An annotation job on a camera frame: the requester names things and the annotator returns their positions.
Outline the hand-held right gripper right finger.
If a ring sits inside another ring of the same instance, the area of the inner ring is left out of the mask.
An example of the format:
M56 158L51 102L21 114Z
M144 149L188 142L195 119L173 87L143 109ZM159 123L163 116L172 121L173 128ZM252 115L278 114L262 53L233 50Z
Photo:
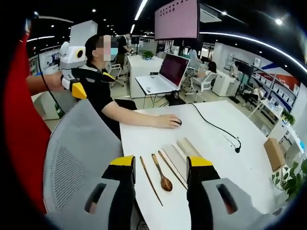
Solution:
M260 213L248 193L220 178L203 157L187 157L187 183L193 230L265 230L277 221L274 214Z

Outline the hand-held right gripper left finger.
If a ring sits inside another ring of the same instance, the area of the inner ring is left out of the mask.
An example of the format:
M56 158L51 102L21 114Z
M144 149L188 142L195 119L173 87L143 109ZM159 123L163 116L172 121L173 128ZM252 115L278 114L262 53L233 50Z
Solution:
M114 159L102 177L86 181L65 207L46 218L57 230L129 230L134 185L135 157Z

